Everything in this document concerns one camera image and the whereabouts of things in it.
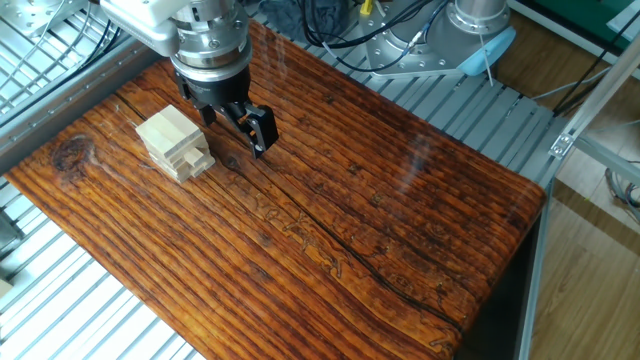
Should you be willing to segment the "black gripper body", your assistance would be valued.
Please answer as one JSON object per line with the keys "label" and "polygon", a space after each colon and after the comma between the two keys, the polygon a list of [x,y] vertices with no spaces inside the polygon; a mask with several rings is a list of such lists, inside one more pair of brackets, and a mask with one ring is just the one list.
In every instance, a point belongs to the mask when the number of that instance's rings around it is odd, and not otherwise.
{"label": "black gripper body", "polygon": [[218,106],[244,104],[250,100],[251,75],[248,66],[222,80],[200,81],[174,68],[175,81],[181,96],[194,103]]}

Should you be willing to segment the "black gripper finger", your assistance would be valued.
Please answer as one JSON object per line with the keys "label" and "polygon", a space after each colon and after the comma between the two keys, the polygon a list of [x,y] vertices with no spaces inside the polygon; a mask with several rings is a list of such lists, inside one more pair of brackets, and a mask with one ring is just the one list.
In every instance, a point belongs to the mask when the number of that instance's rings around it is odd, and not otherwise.
{"label": "black gripper finger", "polygon": [[259,159],[278,139],[279,133],[272,109],[251,101],[221,105],[219,112],[248,139],[252,155]]}
{"label": "black gripper finger", "polygon": [[211,126],[217,120],[217,115],[215,109],[209,104],[197,104],[196,109],[198,110],[202,122],[205,126]]}

